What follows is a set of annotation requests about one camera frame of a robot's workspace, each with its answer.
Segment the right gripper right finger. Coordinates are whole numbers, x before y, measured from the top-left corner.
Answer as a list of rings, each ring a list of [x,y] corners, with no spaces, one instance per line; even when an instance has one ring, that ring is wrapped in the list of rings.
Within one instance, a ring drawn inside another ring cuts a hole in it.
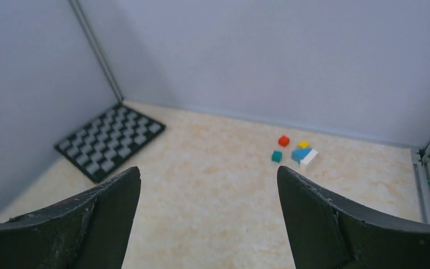
[[[286,166],[277,185],[297,268],[430,268],[430,224],[364,206]]]

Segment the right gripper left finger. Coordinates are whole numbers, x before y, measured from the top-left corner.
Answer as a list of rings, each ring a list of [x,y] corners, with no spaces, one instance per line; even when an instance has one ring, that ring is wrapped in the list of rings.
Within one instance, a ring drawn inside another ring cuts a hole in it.
[[[39,210],[0,222],[0,268],[121,268],[141,174],[120,174]]]

